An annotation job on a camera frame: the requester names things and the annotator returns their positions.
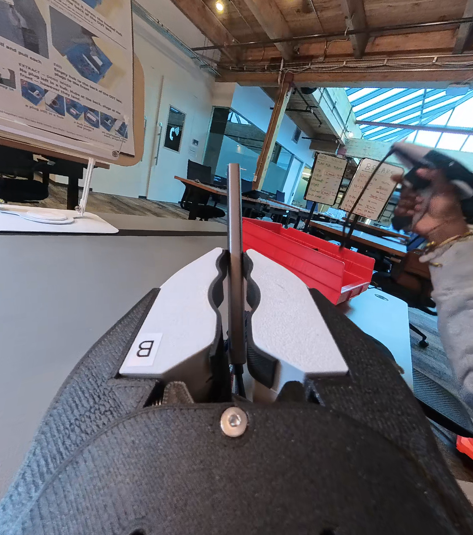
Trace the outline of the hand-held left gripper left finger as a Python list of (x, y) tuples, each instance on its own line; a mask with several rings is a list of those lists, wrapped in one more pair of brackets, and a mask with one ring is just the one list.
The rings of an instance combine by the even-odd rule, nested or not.
[(128, 349), (119, 375), (182, 382), (196, 402), (225, 393), (220, 305), (225, 250), (217, 247), (187, 264), (162, 286)]

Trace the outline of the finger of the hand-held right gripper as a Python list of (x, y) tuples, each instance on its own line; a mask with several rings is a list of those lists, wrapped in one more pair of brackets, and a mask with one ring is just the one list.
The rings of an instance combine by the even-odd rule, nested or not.
[(422, 164), (425, 157), (425, 147), (406, 142), (397, 142), (391, 146), (392, 153), (403, 164)]

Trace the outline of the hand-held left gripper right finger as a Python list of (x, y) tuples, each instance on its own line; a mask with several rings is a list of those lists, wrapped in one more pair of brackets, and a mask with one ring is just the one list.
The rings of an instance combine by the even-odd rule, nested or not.
[(273, 402), (286, 383), (347, 376), (348, 365), (307, 285), (253, 249), (243, 260), (253, 401)]

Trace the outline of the grey usb hub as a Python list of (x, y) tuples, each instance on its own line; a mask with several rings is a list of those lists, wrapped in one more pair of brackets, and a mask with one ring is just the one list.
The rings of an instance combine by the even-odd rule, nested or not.
[(246, 336), (240, 165), (230, 163), (227, 170), (229, 355), (233, 367), (242, 368), (246, 363)]

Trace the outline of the person's right forearm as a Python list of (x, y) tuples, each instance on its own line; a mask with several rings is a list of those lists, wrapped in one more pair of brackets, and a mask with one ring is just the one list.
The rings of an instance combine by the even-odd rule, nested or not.
[(441, 344), (463, 402), (473, 409), (473, 232), (422, 255), (433, 285)]

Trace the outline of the person's right hand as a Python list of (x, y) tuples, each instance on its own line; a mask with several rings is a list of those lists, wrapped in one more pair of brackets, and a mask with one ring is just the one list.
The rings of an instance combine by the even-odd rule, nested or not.
[(439, 169), (420, 167), (416, 175), (431, 183), (432, 196), (420, 196), (403, 184), (394, 215), (411, 218), (412, 230), (432, 247), (468, 235), (470, 229), (462, 214), (454, 184)]

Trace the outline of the handwritten whiteboard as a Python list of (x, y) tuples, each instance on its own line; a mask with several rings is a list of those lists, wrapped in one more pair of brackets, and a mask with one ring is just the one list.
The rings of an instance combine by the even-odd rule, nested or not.
[(344, 158), (317, 152), (304, 193), (304, 200), (333, 206), (346, 171)]
[(400, 166), (371, 158), (360, 160), (358, 168), (341, 199), (339, 209), (377, 221), (396, 187), (392, 176), (403, 175)]

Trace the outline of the white side table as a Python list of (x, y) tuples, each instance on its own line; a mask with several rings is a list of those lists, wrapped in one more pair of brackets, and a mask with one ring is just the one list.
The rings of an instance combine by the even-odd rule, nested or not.
[(383, 291), (369, 288), (337, 305), (356, 326), (381, 342), (403, 369), (402, 377), (413, 388), (413, 366), (407, 304)]

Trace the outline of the black office chair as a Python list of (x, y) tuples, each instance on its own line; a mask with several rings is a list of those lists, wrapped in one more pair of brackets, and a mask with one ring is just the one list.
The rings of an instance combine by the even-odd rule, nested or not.
[[(211, 167), (189, 159), (187, 164), (187, 179), (205, 184), (213, 184)], [(185, 187), (185, 192), (179, 204), (183, 210), (188, 211), (189, 220), (199, 219), (201, 221), (208, 221), (212, 218), (225, 217), (225, 212), (217, 206), (219, 197), (214, 196), (214, 204), (209, 204), (211, 195), (207, 191)]]

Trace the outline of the wooden office desk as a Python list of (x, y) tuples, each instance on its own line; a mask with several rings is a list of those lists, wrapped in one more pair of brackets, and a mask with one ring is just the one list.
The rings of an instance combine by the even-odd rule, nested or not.
[(227, 189), (221, 188), (215, 184), (205, 184), (199, 181), (193, 181), (179, 176), (174, 176), (174, 179), (178, 180), (180, 183), (184, 184), (188, 188), (196, 188), (202, 191), (207, 191), (213, 195), (227, 197)]

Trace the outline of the grey mesh chair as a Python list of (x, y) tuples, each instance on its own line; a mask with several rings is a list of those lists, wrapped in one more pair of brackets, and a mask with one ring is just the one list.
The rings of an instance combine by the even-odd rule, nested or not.
[(424, 414), (448, 431), (473, 438), (473, 421), (465, 406), (447, 389), (413, 368), (413, 392)]

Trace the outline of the white poster stand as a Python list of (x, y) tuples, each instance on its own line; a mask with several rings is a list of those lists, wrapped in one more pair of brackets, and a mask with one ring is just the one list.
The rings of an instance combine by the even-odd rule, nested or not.
[(22, 121), (0, 115), (0, 143), (21, 145), (37, 154), (49, 153), (67, 163), (87, 164), (85, 185), (79, 206), (73, 210), (28, 208), (0, 201), (0, 232), (43, 234), (109, 235), (118, 229), (105, 219), (86, 211), (93, 170), (96, 164), (116, 163), (121, 145), (104, 147), (42, 131)]

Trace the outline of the phone icon door sign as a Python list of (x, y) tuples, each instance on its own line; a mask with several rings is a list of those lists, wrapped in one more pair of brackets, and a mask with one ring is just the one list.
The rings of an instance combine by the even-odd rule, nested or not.
[(177, 153), (180, 152), (185, 121), (186, 113), (170, 105), (164, 134), (164, 148)]

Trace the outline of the wooden rounded panel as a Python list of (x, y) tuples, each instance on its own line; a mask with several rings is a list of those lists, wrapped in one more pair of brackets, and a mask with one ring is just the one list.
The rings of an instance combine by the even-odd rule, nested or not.
[(128, 166), (138, 164), (144, 155), (145, 146), (145, 77), (142, 64), (136, 53), (133, 54), (133, 157), (129, 157)]

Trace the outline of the instruction poster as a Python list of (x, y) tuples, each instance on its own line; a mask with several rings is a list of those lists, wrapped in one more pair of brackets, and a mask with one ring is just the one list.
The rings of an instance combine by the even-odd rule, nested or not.
[(0, 1), (0, 132), (135, 155), (131, 1)]

